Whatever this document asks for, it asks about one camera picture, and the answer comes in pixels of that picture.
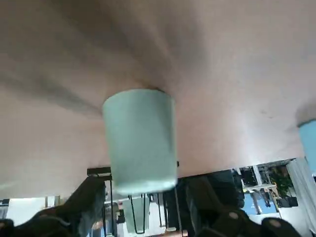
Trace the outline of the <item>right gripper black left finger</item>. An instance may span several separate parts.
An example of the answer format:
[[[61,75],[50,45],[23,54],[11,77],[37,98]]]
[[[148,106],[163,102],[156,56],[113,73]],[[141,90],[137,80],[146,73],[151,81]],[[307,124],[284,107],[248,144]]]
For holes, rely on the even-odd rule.
[[[99,221],[105,201],[105,182],[88,176],[63,205],[37,212],[23,224],[1,219],[2,237],[85,237]]]

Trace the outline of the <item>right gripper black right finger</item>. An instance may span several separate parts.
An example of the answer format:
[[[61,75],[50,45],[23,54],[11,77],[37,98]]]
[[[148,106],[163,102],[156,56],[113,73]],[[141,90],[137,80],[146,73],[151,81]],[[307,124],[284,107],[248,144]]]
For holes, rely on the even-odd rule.
[[[266,217],[253,222],[242,210],[241,179],[234,172],[215,172],[187,179],[187,205],[197,237],[298,237],[287,221]]]

